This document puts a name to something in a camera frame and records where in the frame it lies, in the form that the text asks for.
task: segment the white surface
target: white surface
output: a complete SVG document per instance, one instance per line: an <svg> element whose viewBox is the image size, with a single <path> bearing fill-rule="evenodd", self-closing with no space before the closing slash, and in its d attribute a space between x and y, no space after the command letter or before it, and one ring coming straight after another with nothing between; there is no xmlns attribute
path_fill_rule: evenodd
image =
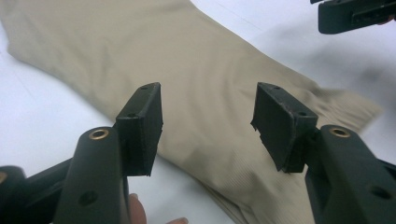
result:
<svg viewBox="0 0 396 224"><path fill-rule="evenodd" d="M308 0L193 0L207 15L257 49L323 87L356 91L384 113L361 135L380 159L396 163L396 22L341 35L321 35L318 6ZM6 51L0 29L0 166L28 176L73 155L79 136L112 123L63 83ZM149 223L233 223L193 179L157 158L152 177L130 179Z"/></svg>

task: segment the folded cloth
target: folded cloth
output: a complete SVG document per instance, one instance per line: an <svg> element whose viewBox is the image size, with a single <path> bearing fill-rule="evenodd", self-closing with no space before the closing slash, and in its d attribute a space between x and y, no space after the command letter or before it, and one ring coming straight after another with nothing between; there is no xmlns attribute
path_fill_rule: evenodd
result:
<svg viewBox="0 0 396 224"><path fill-rule="evenodd" d="M378 107L263 55L187 0L0 0L15 58L114 119L139 86L163 85L159 153L202 182L236 223L313 223L301 174L278 173L250 126L257 82L359 131Z"/></svg>

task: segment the khaki garment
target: khaki garment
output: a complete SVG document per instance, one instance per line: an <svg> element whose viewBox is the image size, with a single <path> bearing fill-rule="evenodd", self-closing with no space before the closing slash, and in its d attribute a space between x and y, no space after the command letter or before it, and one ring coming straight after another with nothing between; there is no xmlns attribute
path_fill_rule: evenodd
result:
<svg viewBox="0 0 396 224"><path fill-rule="evenodd" d="M194 176L236 223L313 223L304 176L278 173L250 126L257 82L359 131L378 107L321 89L187 0L0 0L9 52L115 118L139 86L161 82L159 153Z"/></svg>

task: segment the fingernail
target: fingernail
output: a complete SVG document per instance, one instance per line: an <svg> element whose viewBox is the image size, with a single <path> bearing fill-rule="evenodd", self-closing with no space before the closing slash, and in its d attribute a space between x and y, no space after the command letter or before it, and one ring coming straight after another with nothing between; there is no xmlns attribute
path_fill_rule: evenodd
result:
<svg viewBox="0 0 396 224"><path fill-rule="evenodd" d="M186 219L185 217L181 217L181 218L175 219L173 221L170 221L170 222L168 222L166 224L172 224L172 223L175 223L175 224L182 224L182 223L183 224L188 224L189 220Z"/></svg>
<svg viewBox="0 0 396 224"><path fill-rule="evenodd" d="M135 194L135 193L132 193L131 196L136 198L136 199L139 199L139 196L137 196L137 194Z"/></svg>

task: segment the human hand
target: human hand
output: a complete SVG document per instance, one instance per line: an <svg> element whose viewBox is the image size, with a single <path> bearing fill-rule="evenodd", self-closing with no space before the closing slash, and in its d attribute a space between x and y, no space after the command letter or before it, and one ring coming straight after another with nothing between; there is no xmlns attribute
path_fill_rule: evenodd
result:
<svg viewBox="0 0 396 224"><path fill-rule="evenodd" d="M131 224L147 224L146 212L143 204L139 201L137 194L129 195L129 215L131 217ZM188 224L189 221L182 217L170 221L166 224Z"/></svg>

